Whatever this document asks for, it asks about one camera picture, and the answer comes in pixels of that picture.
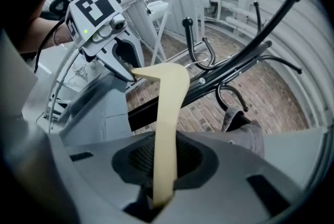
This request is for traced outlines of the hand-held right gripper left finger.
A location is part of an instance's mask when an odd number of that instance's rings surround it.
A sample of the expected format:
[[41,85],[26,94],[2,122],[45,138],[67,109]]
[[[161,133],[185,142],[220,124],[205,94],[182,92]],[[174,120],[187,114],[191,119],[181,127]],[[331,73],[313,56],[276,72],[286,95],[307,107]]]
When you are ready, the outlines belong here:
[[0,218],[12,224],[79,224],[51,140],[22,116],[37,78],[0,30]]

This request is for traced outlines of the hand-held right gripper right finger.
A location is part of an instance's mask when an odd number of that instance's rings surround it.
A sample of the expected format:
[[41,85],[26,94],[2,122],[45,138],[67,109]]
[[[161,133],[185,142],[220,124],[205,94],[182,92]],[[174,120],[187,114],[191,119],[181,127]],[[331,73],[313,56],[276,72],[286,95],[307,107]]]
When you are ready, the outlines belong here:
[[289,208],[301,188],[253,152],[204,134],[177,134],[173,196],[153,208],[153,132],[65,146],[56,168],[79,224],[260,224]]

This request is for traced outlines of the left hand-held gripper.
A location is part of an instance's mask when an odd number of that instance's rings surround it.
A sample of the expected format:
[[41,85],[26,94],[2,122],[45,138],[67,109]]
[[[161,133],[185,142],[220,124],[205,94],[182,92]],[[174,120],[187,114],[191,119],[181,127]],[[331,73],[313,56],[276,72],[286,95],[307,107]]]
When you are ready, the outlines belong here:
[[[137,36],[124,31],[127,23],[122,12],[121,0],[73,0],[68,5],[65,24],[79,50],[87,56],[98,54],[98,60],[117,78],[134,82],[134,74],[124,63],[144,67],[144,54]],[[112,39],[114,48],[104,51]]]

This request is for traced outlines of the person's left forearm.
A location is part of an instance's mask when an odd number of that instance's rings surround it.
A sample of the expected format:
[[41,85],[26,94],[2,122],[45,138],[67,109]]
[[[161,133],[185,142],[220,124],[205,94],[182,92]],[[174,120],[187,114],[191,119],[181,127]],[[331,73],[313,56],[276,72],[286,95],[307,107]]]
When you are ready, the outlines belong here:
[[[18,52],[20,54],[36,52],[47,34],[56,26],[56,24],[57,21],[36,18],[16,46]],[[46,49],[72,41],[69,31],[63,23],[54,31],[54,34],[47,39],[43,48]]]

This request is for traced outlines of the grey baseball cap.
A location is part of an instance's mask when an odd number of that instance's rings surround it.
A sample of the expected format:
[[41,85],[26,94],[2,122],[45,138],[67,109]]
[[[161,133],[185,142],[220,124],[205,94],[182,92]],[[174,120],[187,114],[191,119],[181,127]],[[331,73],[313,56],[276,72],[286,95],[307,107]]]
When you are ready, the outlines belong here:
[[244,147],[260,157],[264,157],[264,137],[261,125],[257,120],[243,123],[242,111],[228,108],[222,125],[222,139],[230,144]]

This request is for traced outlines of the black coat rack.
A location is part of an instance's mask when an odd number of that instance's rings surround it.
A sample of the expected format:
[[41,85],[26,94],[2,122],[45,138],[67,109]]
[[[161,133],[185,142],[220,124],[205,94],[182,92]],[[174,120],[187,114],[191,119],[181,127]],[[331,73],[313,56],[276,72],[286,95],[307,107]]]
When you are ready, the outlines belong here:
[[248,111],[248,107],[245,104],[241,94],[235,90],[235,88],[228,86],[227,83],[232,81],[234,78],[247,71],[255,64],[261,60],[273,60],[280,62],[289,68],[296,71],[298,74],[302,73],[302,69],[296,67],[290,62],[275,56],[264,55],[262,53],[271,47],[271,41],[264,41],[264,39],[269,36],[269,34],[274,30],[274,28],[282,21],[284,16],[289,12],[295,3],[300,0],[285,0],[272,19],[268,24],[261,28],[261,24],[258,24],[258,33],[251,40],[251,42],[241,51],[235,53],[226,60],[221,60],[216,64],[211,64],[210,66],[203,66],[197,62],[194,55],[194,44],[192,42],[192,20],[187,17],[182,21],[186,33],[186,43],[188,46],[188,52],[192,62],[202,70],[202,73],[193,77],[190,80],[190,88],[187,92],[182,107],[185,107],[196,100],[204,97],[205,95],[215,91],[216,98],[222,109],[226,110],[228,107],[224,104],[220,91],[221,89],[228,89],[235,92],[238,96],[243,110]]

